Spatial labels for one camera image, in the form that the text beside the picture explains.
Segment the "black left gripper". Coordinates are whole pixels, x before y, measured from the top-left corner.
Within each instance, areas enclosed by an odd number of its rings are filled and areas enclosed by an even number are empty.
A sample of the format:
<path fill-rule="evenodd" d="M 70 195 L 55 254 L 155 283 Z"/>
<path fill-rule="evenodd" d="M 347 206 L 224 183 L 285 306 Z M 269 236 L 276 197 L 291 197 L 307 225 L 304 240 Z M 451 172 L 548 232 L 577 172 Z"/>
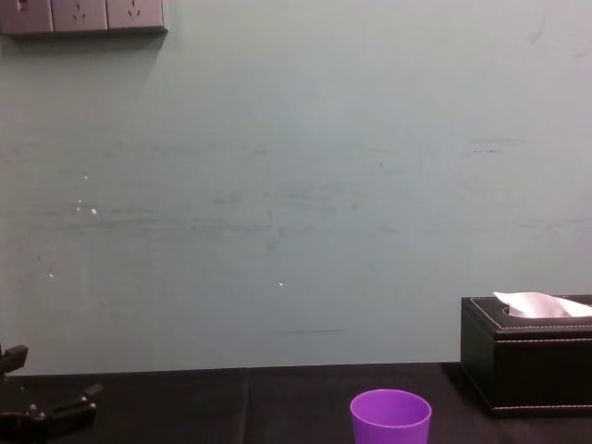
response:
<path fill-rule="evenodd" d="M 1 393 L 21 394 L 23 388 L 9 374 L 25 366 L 29 348 L 17 345 L 1 350 Z M 27 406 L 25 412 L 1 413 L 1 441 L 3 443 L 46 443 L 65 423 L 92 421 L 104 386 L 94 384 L 72 401 L 43 407 L 39 402 Z"/>

